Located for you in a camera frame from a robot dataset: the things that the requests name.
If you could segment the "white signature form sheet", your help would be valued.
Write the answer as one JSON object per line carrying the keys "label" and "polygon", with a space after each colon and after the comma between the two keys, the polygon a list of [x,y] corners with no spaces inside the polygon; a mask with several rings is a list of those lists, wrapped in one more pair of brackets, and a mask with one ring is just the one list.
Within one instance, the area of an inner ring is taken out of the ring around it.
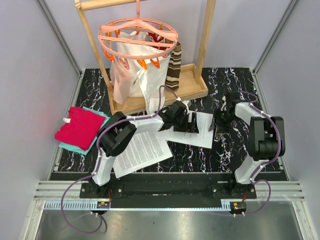
{"label": "white signature form sheet", "polygon": [[163,139],[170,142],[176,142],[186,145],[192,145],[201,148],[211,149],[213,144],[213,131],[209,131],[212,123],[213,114],[204,112],[195,112],[199,133],[176,132],[173,127],[156,133],[157,139]]}

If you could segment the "white printed text sheet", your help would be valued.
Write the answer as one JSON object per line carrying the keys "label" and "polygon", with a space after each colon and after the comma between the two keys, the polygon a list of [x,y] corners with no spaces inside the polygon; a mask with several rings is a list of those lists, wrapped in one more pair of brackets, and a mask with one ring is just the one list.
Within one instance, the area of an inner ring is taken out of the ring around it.
{"label": "white printed text sheet", "polygon": [[173,156],[165,139],[157,138],[156,132],[135,134],[124,152],[113,164],[116,178],[149,167]]}

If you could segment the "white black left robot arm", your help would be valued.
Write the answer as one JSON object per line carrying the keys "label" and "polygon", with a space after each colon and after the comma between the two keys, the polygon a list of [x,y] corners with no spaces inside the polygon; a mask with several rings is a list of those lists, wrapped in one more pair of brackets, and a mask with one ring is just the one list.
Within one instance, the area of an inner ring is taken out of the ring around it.
{"label": "white black left robot arm", "polygon": [[199,133],[197,114],[176,100],[170,106],[145,116],[129,116],[121,111],[110,117],[97,134],[98,157],[91,179],[90,192],[97,198],[108,193],[108,183],[116,157],[125,151],[134,135],[161,132],[173,128],[179,133]]}

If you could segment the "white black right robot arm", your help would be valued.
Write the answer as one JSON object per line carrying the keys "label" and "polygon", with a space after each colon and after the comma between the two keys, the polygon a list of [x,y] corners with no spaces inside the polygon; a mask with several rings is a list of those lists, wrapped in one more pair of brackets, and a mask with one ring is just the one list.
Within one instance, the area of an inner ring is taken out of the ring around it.
{"label": "white black right robot arm", "polygon": [[254,106],[258,101],[241,99],[240,92],[228,92],[222,106],[215,109],[209,130],[214,141],[220,141],[235,120],[248,126],[247,156],[226,183],[218,183],[213,191],[223,197],[241,198],[255,191],[256,176],[262,169],[283,156],[286,150],[284,119],[271,116]]}

